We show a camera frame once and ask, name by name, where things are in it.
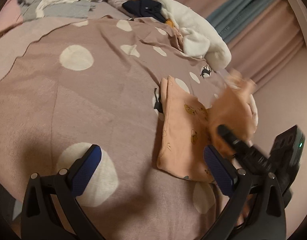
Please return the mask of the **peach cartoon print garment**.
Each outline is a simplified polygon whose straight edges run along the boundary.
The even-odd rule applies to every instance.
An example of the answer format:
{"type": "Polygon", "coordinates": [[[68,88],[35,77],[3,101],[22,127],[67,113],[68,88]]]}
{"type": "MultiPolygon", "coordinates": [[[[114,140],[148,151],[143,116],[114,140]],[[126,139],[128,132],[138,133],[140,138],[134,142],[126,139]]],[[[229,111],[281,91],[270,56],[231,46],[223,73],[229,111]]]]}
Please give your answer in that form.
{"type": "Polygon", "coordinates": [[[232,72],[210,108],[184,91],[172,76],[162,80],[160,90],[164,125],[157,167],[181,179],[213,183],[203,150],[214,145],[223,157],[232,158],[233,150],[217,134],[219,125],[227,126],[246,143],[251,142],[256,127],[248,100],[255,83],[232,72]]]}

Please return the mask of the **folded pink white clothes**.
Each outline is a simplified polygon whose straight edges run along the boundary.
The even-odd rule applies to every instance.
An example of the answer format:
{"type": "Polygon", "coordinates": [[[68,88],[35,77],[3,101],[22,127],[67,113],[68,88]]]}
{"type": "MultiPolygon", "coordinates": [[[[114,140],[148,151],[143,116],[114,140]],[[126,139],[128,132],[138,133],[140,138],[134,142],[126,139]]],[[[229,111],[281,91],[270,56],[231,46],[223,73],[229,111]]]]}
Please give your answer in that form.
{"type": "Polygon", "coordinates": [[[256,103],[255,103],[255,100],[252,94],[250,94],[249,96],[248,105],[252,113],[252,119],[253,119],[254,125],[255,127],[258,127],[258,121],[259,121],[258,108],[256,106],[256,103]]]}

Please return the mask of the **mauve polka dot bedspread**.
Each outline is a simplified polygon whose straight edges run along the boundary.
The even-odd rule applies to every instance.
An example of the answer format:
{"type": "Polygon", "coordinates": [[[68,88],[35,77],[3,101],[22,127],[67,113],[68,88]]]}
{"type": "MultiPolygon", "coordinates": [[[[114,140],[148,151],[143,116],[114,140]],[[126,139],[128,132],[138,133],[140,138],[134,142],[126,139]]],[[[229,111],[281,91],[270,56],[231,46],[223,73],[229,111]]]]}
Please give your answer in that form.
{"type": "Polygon", "coordinates": [[[156,167],[162,78],[211,106],[224,86],[151,18],[107,14],[49,27],[0,79],[0,183],[23,200],[33,173],[70,167],[92,145],[103,159],[78,202],[107,239],[199,239],[213,224],[206,183],[156,167]]]}

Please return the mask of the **white fluffy blanket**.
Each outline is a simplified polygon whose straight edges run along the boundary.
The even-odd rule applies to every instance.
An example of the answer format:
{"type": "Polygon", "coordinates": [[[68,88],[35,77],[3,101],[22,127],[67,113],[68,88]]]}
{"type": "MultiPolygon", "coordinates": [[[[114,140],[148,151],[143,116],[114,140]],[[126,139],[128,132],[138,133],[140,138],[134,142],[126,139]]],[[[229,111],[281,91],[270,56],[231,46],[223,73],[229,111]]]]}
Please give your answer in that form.
{"type": "Polygon", "coordinates": [[[212,70],[224,69],[232,54],[215,28],[202,16],[175,0],[157,0],[161,13],[170,19],[182,36],[183,52],[197,59],[204,58],[212,70]]]}

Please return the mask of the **pink curtain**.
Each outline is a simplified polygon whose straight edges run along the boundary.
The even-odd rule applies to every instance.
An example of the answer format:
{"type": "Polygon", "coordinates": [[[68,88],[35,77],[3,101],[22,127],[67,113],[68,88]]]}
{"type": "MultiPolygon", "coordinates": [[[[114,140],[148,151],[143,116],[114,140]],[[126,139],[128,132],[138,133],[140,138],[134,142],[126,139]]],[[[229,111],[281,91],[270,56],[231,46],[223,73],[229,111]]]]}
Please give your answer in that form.
{"type": "MultiPolygon", "coordinates": [[[[228,0],[175,0],[205,19],[228,0]]],[[[235,69],[262,87],[304,46],[297,18],[287,0],[276,0],[227,43],[235,69]]]]}

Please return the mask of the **teal blue curtain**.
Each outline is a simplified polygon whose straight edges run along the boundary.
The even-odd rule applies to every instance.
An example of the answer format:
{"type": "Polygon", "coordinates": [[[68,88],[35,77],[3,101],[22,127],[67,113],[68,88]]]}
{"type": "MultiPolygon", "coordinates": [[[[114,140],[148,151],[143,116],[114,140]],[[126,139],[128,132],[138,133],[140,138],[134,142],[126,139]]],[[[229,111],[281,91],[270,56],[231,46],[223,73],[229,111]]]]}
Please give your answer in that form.
{"type": "Polygon", "coordinates": [[[228,0],[206,20],[229,43],[276,0],[228,0]]]}

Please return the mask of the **navy blue garment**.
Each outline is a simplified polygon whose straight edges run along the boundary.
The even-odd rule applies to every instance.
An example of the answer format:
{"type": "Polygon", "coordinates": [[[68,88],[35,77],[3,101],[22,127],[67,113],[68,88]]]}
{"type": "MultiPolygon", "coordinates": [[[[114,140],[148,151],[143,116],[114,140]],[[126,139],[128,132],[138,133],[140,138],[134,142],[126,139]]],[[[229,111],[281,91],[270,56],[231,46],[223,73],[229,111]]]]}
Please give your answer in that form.
{"type": "Polygon", "coordinates": [[[165,23],[166,19],[161,14],[162,4],[154,0],[127,1],[122,4],[123,9],[136,17],[152,17],[165,23]]]}

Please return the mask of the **grey white folded garment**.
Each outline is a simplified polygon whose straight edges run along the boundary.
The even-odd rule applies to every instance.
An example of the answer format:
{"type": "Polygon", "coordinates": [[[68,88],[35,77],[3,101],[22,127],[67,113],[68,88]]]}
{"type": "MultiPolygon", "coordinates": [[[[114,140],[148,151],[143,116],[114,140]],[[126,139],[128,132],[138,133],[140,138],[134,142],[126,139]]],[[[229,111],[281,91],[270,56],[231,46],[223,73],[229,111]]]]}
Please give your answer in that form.
{"type": "Polygon", "coordinates": [[[90,0],[23,0],[20,3],[23,20],[44,17],[87,18],[96,3],[90,0]]]}

